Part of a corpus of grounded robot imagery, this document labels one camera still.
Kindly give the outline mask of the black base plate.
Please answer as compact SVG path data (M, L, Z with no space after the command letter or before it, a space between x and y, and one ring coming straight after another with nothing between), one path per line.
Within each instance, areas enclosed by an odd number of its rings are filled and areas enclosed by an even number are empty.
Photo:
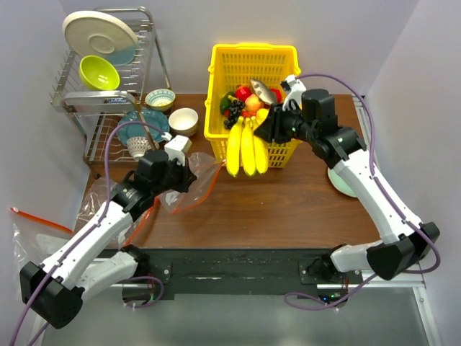
M319 272L324 249L139 249L125 251L140 260L135 276L151 275L164 287L165 300L177 295L276 295L298 291L315 295L362 282L355 272L325 279Z

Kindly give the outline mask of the metal dish rack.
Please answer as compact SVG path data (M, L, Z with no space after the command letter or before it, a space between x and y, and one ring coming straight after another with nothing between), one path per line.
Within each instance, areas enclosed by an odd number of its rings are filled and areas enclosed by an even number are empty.
M92 91L84 86L79 77L79 64L83 57L69 45L61 64L51 104L64 112L83 136L83 160L92 167L102 163L109 133L127 113L136 111L138 119L142 119L139 112L146 107L144 99L151 90L148 80L154 56L160 61L167 88L171 82L153 16L146 7L99 7L82 11L111 14L127 24L138 37L134 60L124 66L114 66L120 75L120 85L116 90Z

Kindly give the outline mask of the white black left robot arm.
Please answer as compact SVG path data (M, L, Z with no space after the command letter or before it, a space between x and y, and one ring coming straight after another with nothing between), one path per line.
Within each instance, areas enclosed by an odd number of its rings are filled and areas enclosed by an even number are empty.
M113 238L127 231L163 192L187 192L196 176L186 154L149 150L136 170L109 188L108 199L63 247L40 264L28 262L19 272L22 300L56 329L71 322L84 301L113 283L143 282L149 274L146 253L127 245L103 263L92 266Z

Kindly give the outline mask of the large cream blue plate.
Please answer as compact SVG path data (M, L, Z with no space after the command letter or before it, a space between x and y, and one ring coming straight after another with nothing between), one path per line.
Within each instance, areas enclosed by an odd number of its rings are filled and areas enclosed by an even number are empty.
M131 63L138 49L135 32L111 14L77 11L63 21L62 31L69 47L80 56L99 56L113 66Z

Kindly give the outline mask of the white cream bowl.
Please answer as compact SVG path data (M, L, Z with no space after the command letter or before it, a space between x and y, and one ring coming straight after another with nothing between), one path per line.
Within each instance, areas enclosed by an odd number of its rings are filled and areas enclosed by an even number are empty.
M169 116L169 126L176 134L192 137L197 132L198 113L192 108L180 108Z

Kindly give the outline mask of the crumpled clear plastic bag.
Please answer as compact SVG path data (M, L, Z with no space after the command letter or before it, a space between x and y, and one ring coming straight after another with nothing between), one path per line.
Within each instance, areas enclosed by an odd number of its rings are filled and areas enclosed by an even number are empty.
M107 180L105 177L100 177L93 182L81 202L81 206L76 217L76 225L73 230L75 234L94 217L97 211L101 208L102 203L106 200Z

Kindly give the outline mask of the black toy grapes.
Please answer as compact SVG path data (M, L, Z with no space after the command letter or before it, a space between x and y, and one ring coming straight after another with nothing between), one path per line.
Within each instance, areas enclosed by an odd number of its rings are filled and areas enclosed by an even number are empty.
M245 108L245 103L241 100L233 100L229 107L225 110L227 112L227 119L224 120L224 128L230 130L238 121Z

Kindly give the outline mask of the grey toy fish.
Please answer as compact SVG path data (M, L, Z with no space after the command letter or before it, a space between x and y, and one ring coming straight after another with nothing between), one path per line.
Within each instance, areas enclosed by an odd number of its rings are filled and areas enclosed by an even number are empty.
M258 79L251 79L251 86L257 97L266 105L277 104L276 94L269 87Z

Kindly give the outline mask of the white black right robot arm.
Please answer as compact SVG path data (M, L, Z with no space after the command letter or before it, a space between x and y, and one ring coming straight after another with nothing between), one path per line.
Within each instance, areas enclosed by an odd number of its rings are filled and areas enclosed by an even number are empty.
M338 124L334 97L325 89L303 92L300 101L288 98L271 105L255 134L268 143L309 143L352 189L378 230L379 241L333 250L321 265L325 281L337 283L352 270L371 270L391 280L424 258L439 238L436 224L424 223L396 195L373 163L364 139L355 129Z

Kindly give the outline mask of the clear bag red zipper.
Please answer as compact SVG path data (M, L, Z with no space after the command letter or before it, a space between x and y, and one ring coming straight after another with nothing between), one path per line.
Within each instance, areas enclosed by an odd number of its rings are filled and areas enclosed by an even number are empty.
M13 217L14 262L19 269L29 261L40 264L73 236L72 230L58 223L26 213L17 207L9 209Z

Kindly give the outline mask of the clear zip top bag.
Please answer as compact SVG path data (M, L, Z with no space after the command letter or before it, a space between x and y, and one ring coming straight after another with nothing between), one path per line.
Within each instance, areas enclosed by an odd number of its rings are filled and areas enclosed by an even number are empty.
M192 153L189 156L189 168L197 179L189 187L189 192L172 190L156 197L153 205L142 214L139 221L135 222L136 227L125 241L124 246L132 244L158 205L162 205L169 214L173 215L192 209L204 202L212 192L219 172L224 166L225 160L217 160L202 152Z

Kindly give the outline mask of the lime green bowl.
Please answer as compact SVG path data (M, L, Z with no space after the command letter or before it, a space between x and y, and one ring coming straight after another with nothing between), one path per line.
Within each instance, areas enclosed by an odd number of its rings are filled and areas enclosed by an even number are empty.
M79 77L83 85L92 91L112 91L120 85L117 69L99 56L84 56L81 59Z

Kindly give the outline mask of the teal patterned small bowl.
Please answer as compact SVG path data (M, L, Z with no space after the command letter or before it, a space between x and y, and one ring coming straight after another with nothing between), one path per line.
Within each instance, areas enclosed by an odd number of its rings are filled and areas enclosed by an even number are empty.
M169 110L176 99L176 94L170 89L156 89L149 92L144 99L146 107L165 112Z

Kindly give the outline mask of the yellow toy banana bunch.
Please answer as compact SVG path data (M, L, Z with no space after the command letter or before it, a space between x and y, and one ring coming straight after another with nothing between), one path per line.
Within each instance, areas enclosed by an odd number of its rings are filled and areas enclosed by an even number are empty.
M268 143L254 134L259 124L253 118L239 116L231 127L225 154L226 169L236 177L240 168L252 177L265 174L269 169Z

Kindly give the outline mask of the yellow toy pear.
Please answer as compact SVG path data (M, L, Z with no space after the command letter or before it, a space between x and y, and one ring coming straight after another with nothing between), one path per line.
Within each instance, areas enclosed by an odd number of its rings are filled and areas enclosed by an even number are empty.
M256 112L256 121L259 125L261 125L267 118L269 114L269 109L267 108L261 108Z

